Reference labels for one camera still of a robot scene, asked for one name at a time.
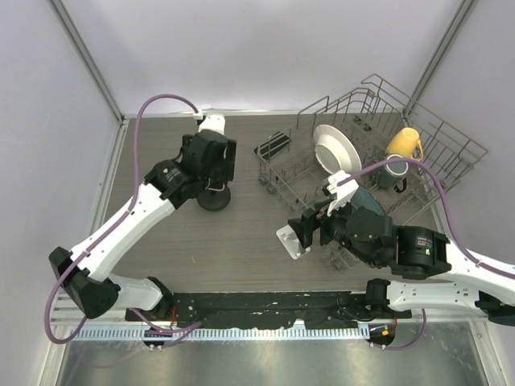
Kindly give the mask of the silver phone stand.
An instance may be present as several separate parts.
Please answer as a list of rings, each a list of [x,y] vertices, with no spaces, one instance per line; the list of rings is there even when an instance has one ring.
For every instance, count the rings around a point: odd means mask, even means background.
[[[277,230],[276,236],[293,260],[298,260],[311,252],[310,247],[304,248],[300,244],[299,238],[289,225]]]

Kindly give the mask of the black round phone stand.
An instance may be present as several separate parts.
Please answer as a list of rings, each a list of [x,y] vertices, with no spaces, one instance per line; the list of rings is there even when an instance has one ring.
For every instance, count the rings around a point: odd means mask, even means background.
[[[206,189],[201,191],[197,203],[206,211],[221,211],[225,209],[231,200],[231,191],[227,182],[213,183],[209,181]]]

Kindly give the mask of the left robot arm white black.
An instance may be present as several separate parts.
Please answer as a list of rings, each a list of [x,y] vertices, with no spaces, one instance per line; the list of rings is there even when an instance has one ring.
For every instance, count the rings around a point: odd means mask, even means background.
[[[154,277],[137,280],[112,273],[115,265],[153,226],[189,199],[223,192],[233,180],[237,143],[210,129],[185,134],[179,155],[158,162],[135,196],[87,240],[56,248],[49,261],[62,288],[86,318],[113,306],[136,308],[155,321],[171,311],[171,293]]]

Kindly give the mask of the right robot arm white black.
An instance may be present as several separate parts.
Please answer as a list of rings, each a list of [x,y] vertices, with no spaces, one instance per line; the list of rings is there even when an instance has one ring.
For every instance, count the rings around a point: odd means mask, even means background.
[[[302,248],[336,242],[371,268],[390,268],[401,281],[372,280],[363,306],[374,318],[390,310],[463,310],[489,322],[514,324],[514,267],[467,248],[439,232],[397,226],[389,216],[350,203],[335,211],[307,210],[290,219]]]

